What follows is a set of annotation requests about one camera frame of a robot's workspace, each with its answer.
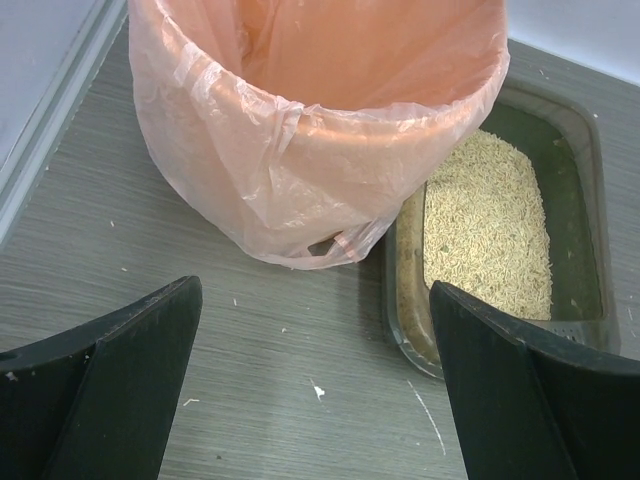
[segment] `trash can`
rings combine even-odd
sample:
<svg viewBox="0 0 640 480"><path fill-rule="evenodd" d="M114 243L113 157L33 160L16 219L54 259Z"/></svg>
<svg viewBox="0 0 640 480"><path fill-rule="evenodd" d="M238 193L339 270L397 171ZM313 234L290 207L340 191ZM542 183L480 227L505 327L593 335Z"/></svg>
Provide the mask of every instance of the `trash can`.
<svg viewBox="0 0 640 480"><path fill-rule="evenodd" d="M488 115L509 63L504 0L129 10L153 161L246 253L298 269L364 258Z"/></svg>

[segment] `trash bin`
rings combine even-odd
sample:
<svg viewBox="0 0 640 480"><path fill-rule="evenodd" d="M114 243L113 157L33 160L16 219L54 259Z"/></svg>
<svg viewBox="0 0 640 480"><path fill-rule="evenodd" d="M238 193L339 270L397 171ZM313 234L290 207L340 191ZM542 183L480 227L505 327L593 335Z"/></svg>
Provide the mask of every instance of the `trash bin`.
<svg viewBox="0 0 640 480"><path fill-rule="evenodd" d="M364 258L488 115L509 62L504 0L129 10L153 161L246 253L298 269Z"/></svg>

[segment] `translucent pink bag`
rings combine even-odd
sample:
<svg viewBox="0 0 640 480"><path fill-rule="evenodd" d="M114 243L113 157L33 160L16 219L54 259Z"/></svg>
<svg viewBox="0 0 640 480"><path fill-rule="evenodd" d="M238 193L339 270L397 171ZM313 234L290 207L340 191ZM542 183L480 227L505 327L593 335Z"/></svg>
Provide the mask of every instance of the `translucent pink bag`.
<svg viewBox="0 0 640 480"><path fill-rule="evenodd" d="M486 118L504 0L129 0L140 127L175 190L246 253L363 259ZM309 248L333 239L328 252Z"/></svg>

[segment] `black plastic object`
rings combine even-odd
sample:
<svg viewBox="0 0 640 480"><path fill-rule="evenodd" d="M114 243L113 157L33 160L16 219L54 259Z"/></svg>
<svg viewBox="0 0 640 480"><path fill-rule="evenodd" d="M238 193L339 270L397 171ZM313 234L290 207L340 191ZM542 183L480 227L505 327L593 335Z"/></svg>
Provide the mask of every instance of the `black plastic object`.
<svg viewBox="0 0 640 480"><path fill-rule="evenodd" d="M0 478L157 478L201 308L185 277L0 353Z"/></svg>
<svg viewBox="0 0 640 480"><path fill-rule="evenodd" d="M469 478L640 478L640 362L441 282L431 315Z"/></svg>

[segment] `wood grain floor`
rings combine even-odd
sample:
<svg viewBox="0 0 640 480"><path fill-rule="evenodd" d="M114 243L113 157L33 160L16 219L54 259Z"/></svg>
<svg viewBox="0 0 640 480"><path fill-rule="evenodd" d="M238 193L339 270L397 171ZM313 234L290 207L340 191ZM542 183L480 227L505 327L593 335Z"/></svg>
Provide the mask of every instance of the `wood grain floor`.
<svg viewBox="0 0 640 480"><path fill-rule="evenodd" d="M515 75L598 116L623 354L640 358L640 89L512 54ZM125 27L0 256L0 351L196 274L205 305L182 398L198 401L178 407L161 478L466 478L444 385L384 342L380 253L293 272L247 257L191 210L147 154Z"/></svg>

